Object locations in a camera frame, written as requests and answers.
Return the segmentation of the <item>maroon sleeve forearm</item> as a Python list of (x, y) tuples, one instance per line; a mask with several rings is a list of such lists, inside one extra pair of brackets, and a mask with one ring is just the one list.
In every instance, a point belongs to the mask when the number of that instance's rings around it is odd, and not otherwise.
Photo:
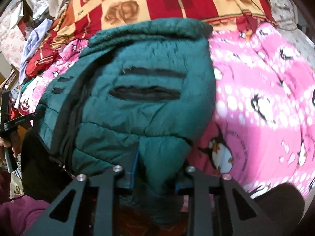
[(25, 235), (48, 206), (49, 203), (29, 196), (13, 201), (1, 199), (1, 235)]

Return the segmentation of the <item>person's left hand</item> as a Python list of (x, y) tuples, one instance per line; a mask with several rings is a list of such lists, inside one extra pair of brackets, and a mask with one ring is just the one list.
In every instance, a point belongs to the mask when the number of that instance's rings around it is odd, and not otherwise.
[(11, 133), (11, 139), (8, 141), (0, 138), (0, 155), (1, 160), (4, 160), (4, 148), (12, 148), (13, 156), (16, 158), (21, 153), (22, 141), (17, 131)]

